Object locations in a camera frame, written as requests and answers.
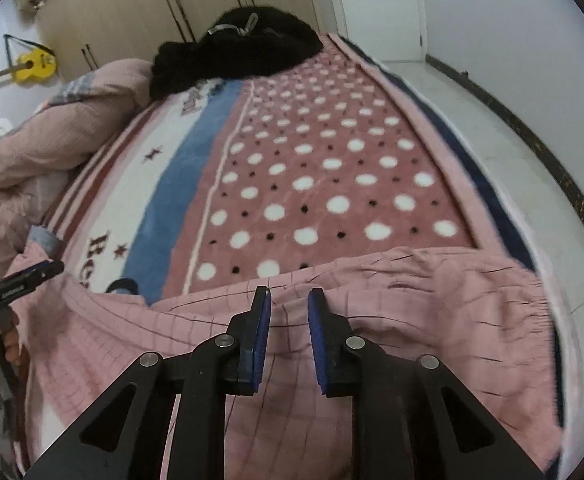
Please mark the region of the pink checked pants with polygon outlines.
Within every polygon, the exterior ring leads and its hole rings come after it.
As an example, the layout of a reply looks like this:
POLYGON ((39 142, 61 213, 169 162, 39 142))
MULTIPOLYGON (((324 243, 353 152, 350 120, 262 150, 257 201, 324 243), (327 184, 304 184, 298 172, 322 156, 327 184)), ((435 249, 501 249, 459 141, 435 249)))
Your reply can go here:
MULTIPOLYGON (((469 248, 395 248, 268 278, 271 325, 256 396, 227 402, 230 479, 344 479, 350 405, 317 384, 307 297, 393 356, 433 354, 540 469, 557 457, 551 316, 542 281, 516 260, 469 248)), ((30 356, 26 438, 38 457, 142 353, 177 356, 223 333, 257 282, 148 304, 61 275, 18 300, 30 356)))

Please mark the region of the black clothing pile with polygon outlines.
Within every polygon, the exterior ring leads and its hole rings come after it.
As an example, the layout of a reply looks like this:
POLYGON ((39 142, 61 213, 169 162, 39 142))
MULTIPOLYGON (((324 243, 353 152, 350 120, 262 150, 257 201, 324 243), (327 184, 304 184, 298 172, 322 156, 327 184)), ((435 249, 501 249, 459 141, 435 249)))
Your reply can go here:
POLYGON ((234 8, 196 42, 167 41, 154 58, 150 97, 164 99, 204 79, 244 79, 289 70, 320 53, 306 22, 273 6, 234 8))

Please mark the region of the grey blue folded cloth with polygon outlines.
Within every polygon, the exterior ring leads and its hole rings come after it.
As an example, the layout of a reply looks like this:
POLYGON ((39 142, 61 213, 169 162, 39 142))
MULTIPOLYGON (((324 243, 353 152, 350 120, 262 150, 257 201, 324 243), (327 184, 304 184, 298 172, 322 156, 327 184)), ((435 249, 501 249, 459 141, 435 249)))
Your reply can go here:
POLYGON ((37 244, 52 259, 58 259, 63 254, 63 240, 45 229, 44 226, 32 226, 28 233, 27 242, 37 244))

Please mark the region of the pink quilted duvet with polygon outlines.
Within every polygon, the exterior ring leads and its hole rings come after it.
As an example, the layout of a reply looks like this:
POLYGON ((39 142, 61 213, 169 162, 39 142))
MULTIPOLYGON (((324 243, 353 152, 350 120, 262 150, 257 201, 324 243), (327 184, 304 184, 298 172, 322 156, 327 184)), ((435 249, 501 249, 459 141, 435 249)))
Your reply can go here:
POLYGON ((150 103, 152 64, 110 62, 71 81, 0 136, 0 279, 68 185, 71 171, 121 134, 150 103))

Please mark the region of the patterned fleece bed blanket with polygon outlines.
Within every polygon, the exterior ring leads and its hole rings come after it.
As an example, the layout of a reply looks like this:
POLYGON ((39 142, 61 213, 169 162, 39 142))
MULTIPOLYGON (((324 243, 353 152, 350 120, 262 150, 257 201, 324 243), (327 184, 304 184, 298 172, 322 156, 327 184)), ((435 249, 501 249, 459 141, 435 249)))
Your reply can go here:
POLYGON ((281 74, 208 80, 136 116, 50 210, 62 275, 148 304, 395 248, 469 248, 542 281, 561 448, 580 396, 551 266, 466 141, 345 40, 281 74))

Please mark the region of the yellow toy guitar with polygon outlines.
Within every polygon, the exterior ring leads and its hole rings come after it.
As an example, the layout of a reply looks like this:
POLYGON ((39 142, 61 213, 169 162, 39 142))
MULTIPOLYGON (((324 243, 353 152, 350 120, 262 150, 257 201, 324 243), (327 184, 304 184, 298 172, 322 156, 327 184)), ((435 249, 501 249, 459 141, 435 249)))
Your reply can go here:
POLYGON ((0 70, 0 79, 10 76, 15 84, 40 84, 56 74, 57 58, 51 48, 11 34, 4 34, 3 40, 7 66, 0 70), (12 42, 29 47, 29 50, 14 60, 11 51, 12 42))

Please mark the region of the beige wardrobe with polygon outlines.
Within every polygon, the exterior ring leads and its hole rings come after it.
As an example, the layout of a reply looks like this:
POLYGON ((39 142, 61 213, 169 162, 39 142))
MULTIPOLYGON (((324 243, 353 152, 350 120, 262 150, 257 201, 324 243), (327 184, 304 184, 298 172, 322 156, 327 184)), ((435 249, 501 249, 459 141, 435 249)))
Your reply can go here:
POLYGON ((165 41, 194 41, 238 6, 275 6, 321 29, 313 0, 45 0, 34 22, 71 81, 118 58, 154 58, 165 41))

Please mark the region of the white door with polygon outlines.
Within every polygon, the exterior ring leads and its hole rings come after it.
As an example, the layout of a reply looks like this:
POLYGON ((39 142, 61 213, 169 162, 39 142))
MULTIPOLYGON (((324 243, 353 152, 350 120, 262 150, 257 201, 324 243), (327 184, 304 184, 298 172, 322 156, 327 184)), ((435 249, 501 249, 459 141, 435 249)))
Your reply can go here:
POLYGON ((424 53, 421 0, 339 0, 345 36, 384 63, 419 62, 424 53))

